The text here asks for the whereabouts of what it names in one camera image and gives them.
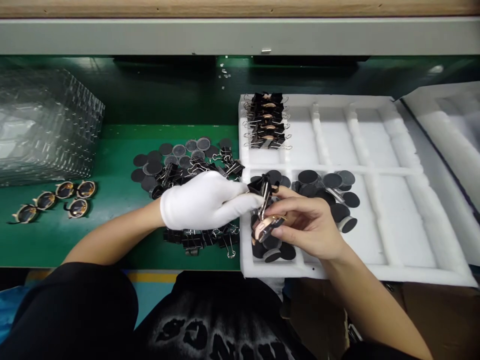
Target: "gray metal shelf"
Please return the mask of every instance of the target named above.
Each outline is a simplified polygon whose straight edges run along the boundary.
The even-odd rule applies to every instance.
[[[480,17],[0,20],[0,55],[114,54],[478,55]]]

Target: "cardboard box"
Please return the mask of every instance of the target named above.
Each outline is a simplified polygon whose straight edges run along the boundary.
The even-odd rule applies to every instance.
[[[390,284],[436,360],[480,359],[480,292],[423,283]],[[290,323],[317,359],[341,359],[350,346],[347,313],[328,280],[298,279]]]

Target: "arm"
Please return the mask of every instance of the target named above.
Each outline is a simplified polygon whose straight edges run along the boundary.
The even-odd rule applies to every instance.
[[[145,207],[116,217],[87,234],[66,256],[72,262],[112,265],[157,228],[216,229],[258,208],[263,199],[247,185],[225,179],[216,171],[197,175],[165,191]]]
[[[287,221],[272,235],[320,259],[362,336],[419,359],[432,359],[410,318],[342,238],[329,205],[282,186],[277,196],[282,200],[266,214],[286,215]]]

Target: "fingernail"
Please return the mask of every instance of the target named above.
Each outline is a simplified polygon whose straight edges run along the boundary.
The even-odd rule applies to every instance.
[[[271,234],[276,237],[276,238],[279,238],[282,236],[282,228],[281,227],[276,227],[274,228],[272,231],[271,231]]]

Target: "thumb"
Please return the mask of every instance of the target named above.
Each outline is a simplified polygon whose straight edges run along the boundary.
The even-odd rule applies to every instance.
[[[289,243],[291,245],[302,247],[305,241],[305,231],[297,230],[289,226],[281,225],[271,231],[272,236]]]
[[[261,196],[252,193],[238,195],[223,203],[215,212],[215,220],[218,220],[219,223],[221,222],[219,226],[225,225],[240,215],[259,208],[263,202],[264,199]]]

